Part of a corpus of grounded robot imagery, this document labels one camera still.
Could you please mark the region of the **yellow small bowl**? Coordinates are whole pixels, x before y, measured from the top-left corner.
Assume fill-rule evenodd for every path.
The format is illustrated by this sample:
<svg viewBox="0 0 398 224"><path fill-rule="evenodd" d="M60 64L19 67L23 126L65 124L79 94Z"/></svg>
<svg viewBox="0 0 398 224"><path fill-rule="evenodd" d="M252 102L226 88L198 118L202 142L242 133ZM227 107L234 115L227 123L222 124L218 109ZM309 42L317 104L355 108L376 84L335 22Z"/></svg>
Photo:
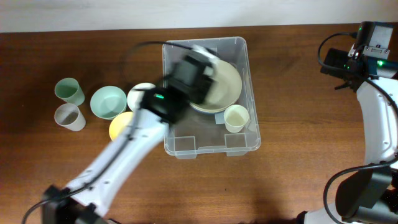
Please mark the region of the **yellow small bowl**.
<svg viewBox="0 0 398 224"><path fill-rule="evenodd" d="M115 117L109 125L109 136L114 141L124 128L131 122L134 112L123 112Z"/></svg>

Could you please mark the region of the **grey cup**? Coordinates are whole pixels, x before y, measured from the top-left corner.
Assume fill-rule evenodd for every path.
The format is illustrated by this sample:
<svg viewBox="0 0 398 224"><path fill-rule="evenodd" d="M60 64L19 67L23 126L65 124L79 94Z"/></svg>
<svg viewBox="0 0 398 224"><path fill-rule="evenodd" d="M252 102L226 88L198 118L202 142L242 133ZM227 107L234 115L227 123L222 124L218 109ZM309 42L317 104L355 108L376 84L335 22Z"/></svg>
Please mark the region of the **grey cup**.
<svg viewBox="0 0 398 224"><path fill-rule="evenodd" d="M86 120L80 109L71 103L65 103L57 108L54 114L55 122L71 131L81 131Z"/></svg>

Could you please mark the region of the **beige bowl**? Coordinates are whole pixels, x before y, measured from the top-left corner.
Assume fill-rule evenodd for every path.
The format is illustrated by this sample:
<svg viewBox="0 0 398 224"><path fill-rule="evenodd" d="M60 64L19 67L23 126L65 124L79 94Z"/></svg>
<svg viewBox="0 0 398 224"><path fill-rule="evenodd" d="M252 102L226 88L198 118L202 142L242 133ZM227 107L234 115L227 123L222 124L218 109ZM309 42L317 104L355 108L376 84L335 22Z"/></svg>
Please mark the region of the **beige bowl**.
<svg viewBox="0 0 398 224"><path fill-rule="evenodd" d="M234 94L240 95L242 90L242 79L230 63L221 60L216 67L214 82L208 94Z"/></svg>
<svg viewBox="0 0 398 224"><path fill-rule="evenodd" d="M208 94L201 104L190 103L190 106L203 113L219 113L237 102L239 97L234 94Z"/></svg>

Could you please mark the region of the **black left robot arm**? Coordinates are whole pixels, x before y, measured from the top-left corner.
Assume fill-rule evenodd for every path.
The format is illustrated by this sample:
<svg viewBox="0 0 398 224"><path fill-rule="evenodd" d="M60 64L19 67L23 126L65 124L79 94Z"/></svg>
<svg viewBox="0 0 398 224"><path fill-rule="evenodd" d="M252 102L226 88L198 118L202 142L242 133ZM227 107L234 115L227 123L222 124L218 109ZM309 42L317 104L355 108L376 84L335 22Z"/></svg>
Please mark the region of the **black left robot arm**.
<svg viewBox="0 0 398 224"><path fill-rule="evenodd" d="M42 223L105 223L126 179L185 116L204 102L215 83L220 59L207 49L191 49L155 87L143 91L132 121L75 179L60 190L49 187L40 203Z"/></svg>

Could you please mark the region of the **white small bowl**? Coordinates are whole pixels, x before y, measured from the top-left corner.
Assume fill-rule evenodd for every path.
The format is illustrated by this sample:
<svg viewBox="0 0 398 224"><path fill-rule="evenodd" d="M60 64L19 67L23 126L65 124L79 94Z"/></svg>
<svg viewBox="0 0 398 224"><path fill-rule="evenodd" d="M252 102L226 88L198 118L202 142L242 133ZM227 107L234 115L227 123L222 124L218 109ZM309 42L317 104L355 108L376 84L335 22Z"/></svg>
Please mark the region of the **white small bowl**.
<svg viewBox="0 0 398 224"><path fill-rule="evenodd" d="M152 83L140 83L135 85L127 94L127 105L129 109L131 111L137 110L144 95L144 91L154 87L155 85Z"/></svg>

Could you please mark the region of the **green cup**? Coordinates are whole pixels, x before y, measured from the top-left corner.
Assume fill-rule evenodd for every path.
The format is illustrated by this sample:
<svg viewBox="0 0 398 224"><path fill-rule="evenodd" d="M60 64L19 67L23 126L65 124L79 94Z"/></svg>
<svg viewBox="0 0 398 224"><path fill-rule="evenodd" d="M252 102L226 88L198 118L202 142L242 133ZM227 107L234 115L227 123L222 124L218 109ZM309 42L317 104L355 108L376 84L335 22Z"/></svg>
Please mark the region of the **green cup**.
<svg viewBox="0 0 398 224"><path fill-rule="evenodd" d="M55 95L66 103L81 105L85 95L78 81L74 78L64 78L55 85Z"/></svg>

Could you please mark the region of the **green small bowl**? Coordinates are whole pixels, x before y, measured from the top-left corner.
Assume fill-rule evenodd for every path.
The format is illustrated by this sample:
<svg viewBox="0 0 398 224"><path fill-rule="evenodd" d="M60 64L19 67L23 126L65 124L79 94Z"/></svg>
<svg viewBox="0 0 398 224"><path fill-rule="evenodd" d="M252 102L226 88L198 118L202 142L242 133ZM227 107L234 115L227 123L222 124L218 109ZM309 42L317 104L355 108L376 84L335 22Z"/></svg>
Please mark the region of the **green small bowl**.
<svg viewBox="0 0 398 224"><path fill-rule="evenodd" d="M122 89L116 86L104 86L95 91L91 97L90 108L95 116L112 120L125 112L127 96Z"/></svg>

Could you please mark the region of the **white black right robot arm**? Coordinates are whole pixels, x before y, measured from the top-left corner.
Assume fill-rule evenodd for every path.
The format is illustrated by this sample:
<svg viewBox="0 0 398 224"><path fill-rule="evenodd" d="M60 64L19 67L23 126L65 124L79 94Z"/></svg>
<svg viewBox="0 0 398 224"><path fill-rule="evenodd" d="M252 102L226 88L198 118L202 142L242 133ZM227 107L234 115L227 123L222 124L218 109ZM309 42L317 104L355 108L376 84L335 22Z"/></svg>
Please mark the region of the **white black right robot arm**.
<svg viewBox="0 0 398 224"><path fill-rule="evenodd" d="M397 63L330 49L322 73L352 88L364 120L364 165L326 183L324 207L300 213L296 223L397 223Z"/></svg>

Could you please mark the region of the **cream cup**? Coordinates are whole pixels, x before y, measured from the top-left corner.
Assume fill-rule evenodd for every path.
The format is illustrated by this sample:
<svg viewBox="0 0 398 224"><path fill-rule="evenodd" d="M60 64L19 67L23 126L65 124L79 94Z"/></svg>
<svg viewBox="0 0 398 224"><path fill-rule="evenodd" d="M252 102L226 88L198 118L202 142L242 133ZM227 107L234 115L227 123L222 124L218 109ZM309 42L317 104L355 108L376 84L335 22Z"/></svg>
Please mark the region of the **cream cup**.
<svg viewBox="0 0 398 224"><path fill-rule="evenodd" d="M241 105L231 105L224 111L223 117L226 129L238 133L249 121L249 112Z"/></svg>

